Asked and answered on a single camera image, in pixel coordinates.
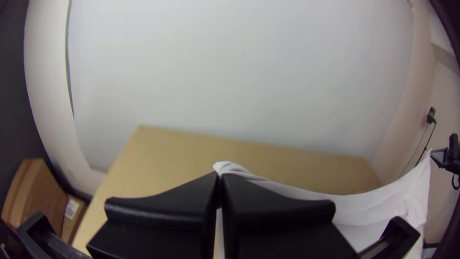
black mount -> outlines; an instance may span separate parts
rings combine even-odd
[[[167,192],[109,198],[107,222],[87,245],[95,259],[211,259],[216,210],[222,208],[227,259],[400,259],[420,234],[400,217],[359,254],[332,223],[329,200],[280,196],[236,175],[212,172]],[[18,237],[35,259],[89,259],[33,214]]]
[[[449,137],[449,147],[433,150],[430,154],[439,168],[460,176],[460,146],[457,134]]]

white wall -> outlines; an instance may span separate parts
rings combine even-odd
[[[449,136],[460,134],[460,77],[438,63],[430,105],[436,109],[437,126],[428,148],[439,149],[449,146]],[[427,134],[422,143],[426,143]],[[423,150],[417,150],[416,157]],[[441,241],[459,197],[459,191],[451,187],[452,174],[431,162],[431,183],[428,202],[428,221],[425,224],[425,238],[429,243]]]
[[[403,92],[403,0],[79,0],[76,129],[107,169],[138,123],[371,159]]]
[[[68,0],[30,1],[24,71],[32,114],[51,162],[74,189],[92,195],[104,174],[83,157],[70,107],[66,71]]]
[[[430,16],[425,0],[412,0],[414,14],[411,62],[396,115],[372,168],[384,184],[398,179],[426,128],[436,57],[431,44]]]

white fabric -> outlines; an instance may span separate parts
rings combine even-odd
[[[430,154],[409,173],[393,183],[378,189],[353,195],[333,195],[300,189],[252,174],[233,162],[217,162],[214,170],[219,174],[234,174],[278,193],[299,200],[331,200],[336,212],[333,223],[356,251],[361,251],[380,238],[389,220],[401,216],[423,234],[428,214],[430,184]],[[406,258],[420,258],[423,236]]]

dark wall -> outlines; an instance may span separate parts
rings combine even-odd
[[[0,208],[24,157],[44,158],[53,170],[35,126],[25,84],[23,43],[28,5],[28,0],[0,0]],[[6,232],[0,221],[0,242]]]

white towel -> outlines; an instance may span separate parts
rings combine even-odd
[[[360,250],[377,241],[388,221],[401,216],[413,228],[423,232],[423,224],[428,214],[428,192],[430,184],[430,152],[409,173],[393,183],[378,189],[353,195],[333,195],[309,191],[276,183],[257,176],[241,165],[230,161],[217,162],[214,170],[222,174],[234,174],[271,190],[279,195],[298,200],[331,200],[336,212],[333,223],[352,247]],[[421,239],[407,258],[420,258]]]

